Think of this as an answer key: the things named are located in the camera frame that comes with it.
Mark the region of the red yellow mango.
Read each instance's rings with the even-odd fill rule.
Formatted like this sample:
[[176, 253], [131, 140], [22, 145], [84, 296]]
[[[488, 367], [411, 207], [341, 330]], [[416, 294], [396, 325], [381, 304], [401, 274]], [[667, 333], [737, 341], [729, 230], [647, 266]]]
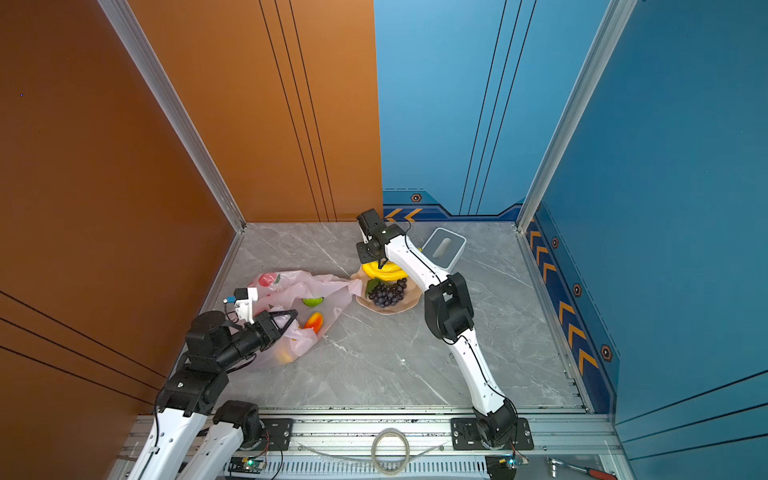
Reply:
[[304, 325], [304, 329], [312, 330], [315, 334], [318, 334], [324, 326], [324, 316], [320, 312], [314, 312], [310, 315], [309, 319]]

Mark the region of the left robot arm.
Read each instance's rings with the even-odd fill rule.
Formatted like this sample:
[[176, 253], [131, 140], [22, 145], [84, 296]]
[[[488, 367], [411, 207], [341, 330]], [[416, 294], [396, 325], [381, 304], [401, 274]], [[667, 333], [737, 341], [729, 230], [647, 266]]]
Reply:
[[130, 478], [216, 479], [252, 473], [266, 465], [266, 454], [284, 454], [292, 420], [264, 421], [247, 401], [216, 403], [230, 374], [272, 347], [297, 316], [295, 310], [264, 311], [236, 327], [222, 311], [198, 315], [186, 334], [186, 360], [158, 393]]

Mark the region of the yellow banana bunch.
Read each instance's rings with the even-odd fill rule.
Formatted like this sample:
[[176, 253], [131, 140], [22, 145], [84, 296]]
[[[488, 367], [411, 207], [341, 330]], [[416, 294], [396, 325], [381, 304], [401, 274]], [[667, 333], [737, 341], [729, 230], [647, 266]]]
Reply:
[[369, 278], [384, 282], [396, 282], [408, 277], [401, 267], [392, 262], [386, 262], [382, 266], [378, 261], [365, 263], [362, 265], [362, 270]]

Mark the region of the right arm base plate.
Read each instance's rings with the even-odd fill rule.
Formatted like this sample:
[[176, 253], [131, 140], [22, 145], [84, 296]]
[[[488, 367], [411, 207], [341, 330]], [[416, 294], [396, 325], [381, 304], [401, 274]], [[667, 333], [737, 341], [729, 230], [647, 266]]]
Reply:
[[476, 418], [452, 418], [450, 420], [451, 442], [456, 451], [469, 450], [518, 450], [532, 451], [535, 447], [528, 420], [519, 418], [511, 436], [499, 447], [491, 447], [481, 438]]

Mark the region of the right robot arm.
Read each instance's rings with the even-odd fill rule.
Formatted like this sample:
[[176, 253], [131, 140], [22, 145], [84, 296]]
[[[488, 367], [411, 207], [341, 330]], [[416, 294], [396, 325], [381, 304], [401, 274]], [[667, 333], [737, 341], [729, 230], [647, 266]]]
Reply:
[[386, 223], [374, 209], [357, 217], [363, 240], [357, 244], [362, 263], [388, 261], [400, 267], [423, 292], [425, 323], [453, 353], [469, 388], [481, 440], [492, 449], [507, 444], [517, 427], [514, 403], [495, 381], [480, 348], [474, 308], [465, 278], [435, 264], [418, 250], [395, 223]]

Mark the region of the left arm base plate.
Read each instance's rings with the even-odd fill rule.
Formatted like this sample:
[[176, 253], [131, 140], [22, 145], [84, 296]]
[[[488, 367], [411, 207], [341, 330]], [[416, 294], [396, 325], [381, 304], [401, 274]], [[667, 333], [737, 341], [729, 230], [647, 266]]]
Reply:
[[287, 452], [293, 434], [294, 419], [289, 417], [262, 418], [262, 436], [255, 446], [257, 452]]

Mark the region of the pink printed plastic bag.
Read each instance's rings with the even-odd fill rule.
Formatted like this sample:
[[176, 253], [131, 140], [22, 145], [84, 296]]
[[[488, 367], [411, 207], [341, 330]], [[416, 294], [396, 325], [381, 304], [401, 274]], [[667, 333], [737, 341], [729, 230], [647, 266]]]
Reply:
[[[262, 311], [297, 312], [296, 320], [286, 333], [248, 365], [251, 370], [269, 370], [292, 363], [305, 355], [328, 333], [344, 309], [363, 293], [360, 280], [331, 274], [313, 275], [303, 270], [265, 273], [246, 287], [258, 289], [258, 300], [253, 306], [254, 317]], [[317, 297], [324, 298], [323, 303], [317, 307], [310, 308], [302, 302], [304, 298]], [[304, 329], [306, 321], [314, 312], [324, 316], [324, 326], [318, 334]]]

